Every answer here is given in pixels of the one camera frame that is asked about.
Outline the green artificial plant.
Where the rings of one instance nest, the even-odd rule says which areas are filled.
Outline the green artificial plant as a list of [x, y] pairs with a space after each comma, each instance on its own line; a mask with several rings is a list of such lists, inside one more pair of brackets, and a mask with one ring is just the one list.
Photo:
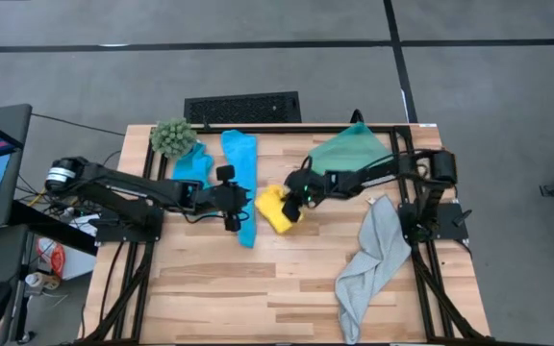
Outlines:
[[195, 145], [197, 133], [185, 119], [159, 122], [150, 134], [152, 149], [168, 159], [178, 160]]

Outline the tape roll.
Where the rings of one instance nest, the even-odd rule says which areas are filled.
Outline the tape roll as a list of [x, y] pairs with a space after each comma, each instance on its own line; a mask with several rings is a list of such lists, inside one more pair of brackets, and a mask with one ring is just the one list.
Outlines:
[[41, 272], [34, 272], [28, 274], [24, 282], [32, 288], [40, 288], [47, 290], [57, 289], [61, 283], [60, 278], [56, 275], [44, 274]]

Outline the green translucent plastic bin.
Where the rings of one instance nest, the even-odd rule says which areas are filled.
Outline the green translucent plastic bin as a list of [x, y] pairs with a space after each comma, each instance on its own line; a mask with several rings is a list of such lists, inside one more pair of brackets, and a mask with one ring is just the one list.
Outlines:
[[387, 149], [362, 122], [316, 146], [309, 152], [312, 170], [323, 175], [326, 171], [356, 171], [387, 156]]

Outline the white box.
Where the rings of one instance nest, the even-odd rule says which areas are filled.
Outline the white box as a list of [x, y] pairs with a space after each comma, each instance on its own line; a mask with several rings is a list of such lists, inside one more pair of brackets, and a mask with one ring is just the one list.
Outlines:
[[[99, 219], [98, 214], [90, 214], [77, 217], [69, 222], [73, 228], [79, 229], [82, 233], [95, 238], [97, 229], [88, 222], [92, 219]], [[64, 281], [85, 275], [93, 270], [96, 263], [95, 255], [89, 255], [79, 250], [63, 246], [65, 252], [65, 260], [63, 265], [62, 279]]]

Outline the red and white package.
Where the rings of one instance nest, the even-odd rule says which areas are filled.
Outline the red and white package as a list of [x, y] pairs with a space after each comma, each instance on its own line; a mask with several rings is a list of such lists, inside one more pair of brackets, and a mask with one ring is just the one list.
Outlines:
[[65, 265], [65, 249], [60, 243], [46, 237], [40, 237], [37, 242], [38, 256], [45, 260], [52, 271], [61, 279]]

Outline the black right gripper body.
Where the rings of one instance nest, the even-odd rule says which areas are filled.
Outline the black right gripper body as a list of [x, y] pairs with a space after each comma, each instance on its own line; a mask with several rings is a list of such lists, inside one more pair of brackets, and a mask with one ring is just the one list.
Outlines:
[[301, 168], [288, 174], [285, 185], [290, 186], [293, 193], [286, 195], [291, 203], [283, 207], [283, 213], [290, 221], [297, 222], [303, 207], [314, 208], [333, 195], [335, 173], [326, 171], [319, 175], [310, 168]]

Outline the black keyboard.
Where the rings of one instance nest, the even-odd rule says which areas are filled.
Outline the black keyboard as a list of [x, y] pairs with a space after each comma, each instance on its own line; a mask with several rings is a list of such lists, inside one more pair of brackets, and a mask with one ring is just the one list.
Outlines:
[[297, 91], [187, 98], [192, 124], [301, 123]]

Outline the blue microfiber towel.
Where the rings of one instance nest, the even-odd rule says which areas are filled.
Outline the blue microfiber towel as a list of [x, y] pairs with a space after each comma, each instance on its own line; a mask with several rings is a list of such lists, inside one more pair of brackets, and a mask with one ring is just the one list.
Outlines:
[[214, 159], [206, 153], [206, 145], [197, 141], [187, 154], [175, 162], [172, 178], [200, 181], [207, 187], [211, 185], [209, 175], [213, 165]]
[[242, 187], [249, 189], [253, 200], [244, 211], [250, 218], [241, 222], [238, 232], [239, 244], [253, 248], [257, 235], [254, 200], [257, 190], [257, 139], [238, 130], [225, 131], [221, 135], [221, 146], [227, 162], [235, 167], [234, 180]]

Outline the grey microfiber towel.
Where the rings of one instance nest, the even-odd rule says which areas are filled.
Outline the grey microfiber towel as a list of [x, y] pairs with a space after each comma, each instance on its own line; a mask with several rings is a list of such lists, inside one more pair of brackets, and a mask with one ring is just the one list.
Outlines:
[[335, 281], [344, 342], [356, 344], [371, 300], [393, 278], [411, 254], [398, 214], [388, 196], [369, 207], [359, 231], [360, 250]]

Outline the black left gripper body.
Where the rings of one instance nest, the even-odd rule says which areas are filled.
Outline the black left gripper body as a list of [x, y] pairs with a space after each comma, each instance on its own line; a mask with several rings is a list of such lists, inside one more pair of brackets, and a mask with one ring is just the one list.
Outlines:
[[241, 214], [244, 207], [251, 201], [247, 197], [249, 189], [234, 181], [235, 167], [233, 165], [219, 166], [216, 177], [220, 185], [202, 189], [198, 193], [198, 212], [201, 215], [216, 216], [219, 212], [224, 220], [225, 229], [238, 232], [241, 229]]

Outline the yellow microfiber towel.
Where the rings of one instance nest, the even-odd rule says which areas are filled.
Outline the yellow microfiber towel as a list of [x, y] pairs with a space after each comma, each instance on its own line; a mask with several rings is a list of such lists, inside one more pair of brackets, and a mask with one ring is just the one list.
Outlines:
[[268, 221], [278, 235], [284, 234], [295, 224], [295, 221], [290, 221], [283, 213], [286, 195], [287, 190], [284, 186], [270, 185], [254, 202], [258, 212]]

